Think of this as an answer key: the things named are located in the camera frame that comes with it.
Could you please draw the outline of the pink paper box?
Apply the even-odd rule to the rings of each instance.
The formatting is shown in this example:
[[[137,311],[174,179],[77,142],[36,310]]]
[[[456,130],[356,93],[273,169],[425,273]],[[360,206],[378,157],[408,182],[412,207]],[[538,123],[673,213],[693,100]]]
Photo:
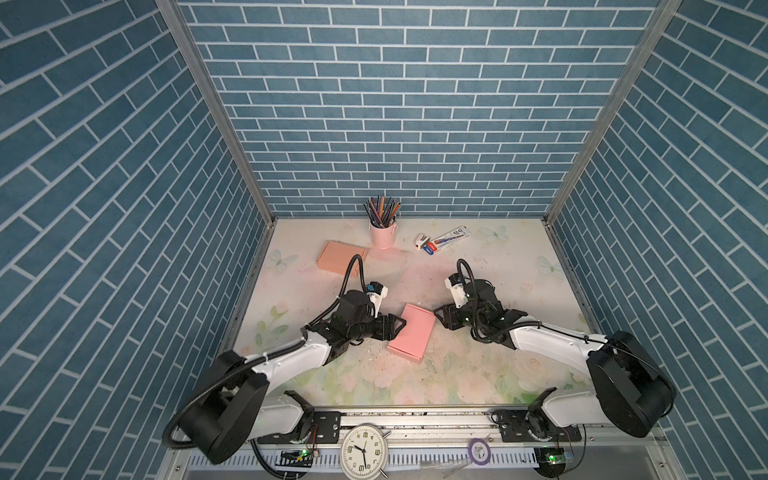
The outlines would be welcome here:
[[[435,315],[431,310],[413,304],[406,304],[401,318],[405,327],[389,342],[389,353],[421,363],[435,324]]]

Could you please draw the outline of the toothpaste tube packet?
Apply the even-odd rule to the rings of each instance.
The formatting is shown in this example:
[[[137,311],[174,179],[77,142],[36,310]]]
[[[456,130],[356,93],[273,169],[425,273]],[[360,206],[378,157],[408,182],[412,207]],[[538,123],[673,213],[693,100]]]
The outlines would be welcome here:
[[[420,249],[429,255],[434,255],[438,251],[470,236],[471,232],[468,228],[466,226],[460,226],[438,237],[427,237]]]

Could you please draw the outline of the orange paper box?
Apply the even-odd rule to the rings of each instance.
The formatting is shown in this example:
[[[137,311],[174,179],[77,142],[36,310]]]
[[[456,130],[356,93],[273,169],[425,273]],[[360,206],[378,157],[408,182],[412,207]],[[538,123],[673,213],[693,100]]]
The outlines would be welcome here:
[[[359,254],[362,259],[365,259],[368,252],[368,248],[329,240],[317,258],[316,264],[320,270],[344,275],[354,255]]]

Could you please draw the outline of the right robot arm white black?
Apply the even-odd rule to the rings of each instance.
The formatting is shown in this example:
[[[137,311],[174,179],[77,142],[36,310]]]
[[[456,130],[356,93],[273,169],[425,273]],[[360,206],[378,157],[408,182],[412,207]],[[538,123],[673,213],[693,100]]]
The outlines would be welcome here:
[[[545,356],[588,378],[582,389],[548,387],[536,397],[525,415],[535,438],[547,440],[556,429],[579,424],[612,424],[642,438],[671,412],[677,389],[632,334],[557,328],[504,308],[483,279],[456,273],[445,286],[452,300],[435,311],[445,328],[467,327],[480,343]]]

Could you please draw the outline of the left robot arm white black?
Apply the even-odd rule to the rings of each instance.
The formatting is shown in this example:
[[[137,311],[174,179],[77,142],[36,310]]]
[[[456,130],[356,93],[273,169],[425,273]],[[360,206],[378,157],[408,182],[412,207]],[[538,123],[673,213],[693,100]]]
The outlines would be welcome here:
[[[352,345],[368,338],[391,341],[407,325],[395,314],[380,311],[382,296],[352,290],[340,295],[318,318],[300,329],[297,341],[272,352],[219,355],[198,381],[191,397],[169,420],[162,444],[172,450],[196,448],[213,464],[221,464],[250,440],[289,434],[313,414],[295,393],[273,402],[265,398],[306,371],[324,366]]]

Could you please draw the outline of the pink pencil cup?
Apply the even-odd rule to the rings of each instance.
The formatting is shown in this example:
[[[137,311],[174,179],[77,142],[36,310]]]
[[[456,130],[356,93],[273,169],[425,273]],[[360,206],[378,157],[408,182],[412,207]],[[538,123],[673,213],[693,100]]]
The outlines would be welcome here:
[[[372,245],[381,250],[392,248],[395,245],[397,229],[398,225],[396,222],[386,228],[370,224],[369,231]]]

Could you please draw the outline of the coloured pencils bunch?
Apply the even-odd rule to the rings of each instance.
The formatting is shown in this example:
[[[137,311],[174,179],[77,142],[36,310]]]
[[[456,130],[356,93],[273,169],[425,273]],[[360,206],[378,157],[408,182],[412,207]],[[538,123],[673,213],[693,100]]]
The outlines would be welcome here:
[[[393,197],[370,197],[363,203],[370,224],[375,228],[386,229],[396,221],[401,202]]]

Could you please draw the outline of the white alarm clock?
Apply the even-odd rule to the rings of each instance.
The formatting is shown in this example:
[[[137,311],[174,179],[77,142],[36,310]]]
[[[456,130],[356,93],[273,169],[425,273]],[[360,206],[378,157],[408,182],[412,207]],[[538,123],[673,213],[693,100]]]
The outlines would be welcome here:
[[[339,459],[348,479],[387,479],[389,449],[385,433],[371,423],[352,428],[341,443]]]

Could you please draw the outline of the purple tape roll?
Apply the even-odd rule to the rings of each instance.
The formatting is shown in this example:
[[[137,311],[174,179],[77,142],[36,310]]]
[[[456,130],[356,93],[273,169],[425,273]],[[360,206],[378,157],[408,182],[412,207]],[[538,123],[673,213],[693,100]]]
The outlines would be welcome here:
[[[467,452],[470,463],[473,465],[488,465],[491,460],[491,448],[487,440],[473,438],[469,441]]]

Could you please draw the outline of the left circuit board green led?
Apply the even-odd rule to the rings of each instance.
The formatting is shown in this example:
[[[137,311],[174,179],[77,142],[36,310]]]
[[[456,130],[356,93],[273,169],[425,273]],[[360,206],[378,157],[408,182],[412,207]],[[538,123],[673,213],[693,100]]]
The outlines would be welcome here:
[[[308,449],[280,450],[275,465],[281,469],[310,469],[314,464],[314,454]]]

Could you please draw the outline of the circuit board green led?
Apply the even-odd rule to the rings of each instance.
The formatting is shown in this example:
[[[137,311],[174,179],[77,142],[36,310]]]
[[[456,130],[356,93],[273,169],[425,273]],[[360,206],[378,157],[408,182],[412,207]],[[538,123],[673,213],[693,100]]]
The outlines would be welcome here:
[[[568,454],[563,448],[535,448],[534,471],[547,479],[558,479],[565,473]]]
[[[275,465],[281,469],[310,469],[314,464],[314,454],[308,449],[280,450]]]

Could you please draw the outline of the right circuit board green led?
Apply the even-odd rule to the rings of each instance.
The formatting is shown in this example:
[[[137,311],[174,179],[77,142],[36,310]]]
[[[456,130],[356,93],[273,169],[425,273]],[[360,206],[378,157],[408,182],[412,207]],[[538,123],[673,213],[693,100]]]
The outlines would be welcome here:
[[[568,454],[563,448],[535,448],[534,471],[547,479],[558,479],[565,473]]]

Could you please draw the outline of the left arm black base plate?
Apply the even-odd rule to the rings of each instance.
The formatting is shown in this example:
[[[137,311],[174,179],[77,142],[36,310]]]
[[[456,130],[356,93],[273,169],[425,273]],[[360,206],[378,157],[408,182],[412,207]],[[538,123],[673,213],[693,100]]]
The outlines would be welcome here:
[[[339,441],[342,413],[315,411],[311,417],[303,415],[289,433],[273,433],[258,438],[260,444],[335,445]]]

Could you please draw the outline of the aluminium front rail frame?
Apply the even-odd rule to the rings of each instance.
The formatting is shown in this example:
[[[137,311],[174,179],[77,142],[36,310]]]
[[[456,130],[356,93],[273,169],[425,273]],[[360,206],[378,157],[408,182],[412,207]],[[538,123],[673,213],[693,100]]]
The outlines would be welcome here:
[[[194,472],[238,472],[262,470],[279,479],[310,479],[319,474],[342,472],[339,451],[347,432],[371,423],[387,437],[389,460],[385,472],[394,479],[400,472],[423,470],[436,478],[459,474],[513,470],[526,477],[544,478],[534,471],[535,448],[563,448],[568,454],[565,473],[558,479],[681,479],[684,476],[667,437],[654,428],[642,438],[631,437],[609,424],[575,425],[582,440],[572,442],[502,441],[490,413],[497,409],[528,409],[525,406],[454,407],[312,407],[315,411],[342,413],[339,441],[335,445],[265,445],[258,438],[243,444],[221,464],[211,463],[198,449],[180,454],[167,478],[180,479]],[[489,442],[488,465],[470,463],[467,447],[473,438]],[[310,469],[278,468],[280,450],[308,449],[314,454]]]

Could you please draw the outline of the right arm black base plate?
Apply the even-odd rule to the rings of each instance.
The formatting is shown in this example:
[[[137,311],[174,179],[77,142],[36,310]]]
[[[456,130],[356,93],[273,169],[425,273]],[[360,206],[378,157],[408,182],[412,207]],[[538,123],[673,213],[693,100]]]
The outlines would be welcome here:
[[[572,442],[582,440],[582,432],[575,426],[557,427],[543,413],[528,409],[497,409],[490,413],[505,443],[520,442]]]

